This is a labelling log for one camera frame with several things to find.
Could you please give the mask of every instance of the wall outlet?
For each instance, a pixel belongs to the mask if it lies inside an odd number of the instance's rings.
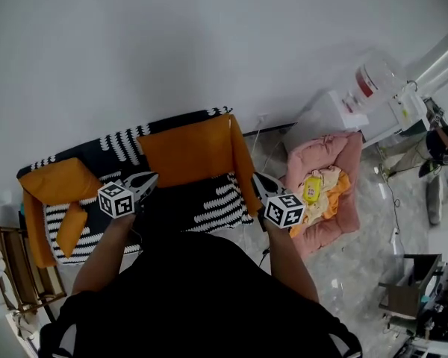
[[[257,128],[260,130],[260,129],[262,129],[262,128],[264,128],[264,124],[266,123],[266,121],[267,121],[267,116],[268,116],[269,114],[267,114],[267,113],[265,113],[265,114],[259,114],[258,116],[257,116]]]

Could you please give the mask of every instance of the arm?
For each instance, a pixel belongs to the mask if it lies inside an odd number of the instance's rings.
[[[443,141],[444,145],[448,148],[448,136],[447,134],[439,127],[435,128],[436,132],[438,133],[438,136]]]
[[[314,281],[304,266],[287,230],[264,220],[269,234],[270,271],[272,276],[302,297],[319,302]]]
[[[98,292],[119,274],[122,254],[133,221],[134,215],[111,221],[105,234],[76,276],[72,295],[85,290]]]

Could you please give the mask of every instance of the black shirt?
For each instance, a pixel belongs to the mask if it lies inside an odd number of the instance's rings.
[[[233,242],[203,233],[147,237],[109,286],[66,300],[58,320],[41,330],[40,357],[245,350],[350,357],[361,350],[338,318],[262,271]],[[67,349],[71,330],[74,348]]]
[[[448,136],[448,126],[443,126],[441,130]],[[448,156],[448,149],[436,130],[429,131],[426,135],[426,147],[432,158],[437,162],[442,163],[445,156]]]

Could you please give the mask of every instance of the orange cushion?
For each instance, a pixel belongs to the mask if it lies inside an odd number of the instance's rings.
[[[233,171],[229,115],[137,138],[158,187],[178,186]]]
[[[25,222],[27,224],[30,249],[38,268],[56,266],[53,253],[46,239],[45,222],[43,221],[43,205],[28,192],[23,191]]]
[[[80,207],[80,204],[75,202],[69,205],[57,234],[57,244],[66,258],[72,255],[87,218],[88,214]]]
[[[262,207],[261,201],[257,198],[252,187],[252,176],[255,169],[252,163],[249,149],[246,141],[240,132],[239,124],[236,118],[231,115],[231,142],[232,155],[234,161],[234,172],[236,174],[237,182],[239,183],[240,191],[246,202],[247,210],[250,216],[256,216],[257,211]]]
[[[19,179],[29,193],[51,206],[94,198],[100,181],[78,158],[48,164]]]
[[[326,192],[327,198],[329,199],[329,207],[327,208],[327,211],[322,214],[324,219],[330,219],[337,214],[338,198],[346,192],[351,185],[349,175],[347,175],[345,171],[340,171],[337,185]]]

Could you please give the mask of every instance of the person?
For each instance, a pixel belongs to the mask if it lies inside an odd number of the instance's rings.
[[[426,134],[410,136],[397,145],[384,150],[386,157],[403,154],[402,158],[390,169],[383,169],[388,178],[399,172],[408,171],[434,160],[441,165],[448,164],[448,126],[436,127]]]
[[[140,233],[119,273],[134,215],[111,221],[81,267],[39,357],[238,354],[361,357],[358,339],[319,304],[287,230],[265,223],[272,275],[233,242],[206,233]]]

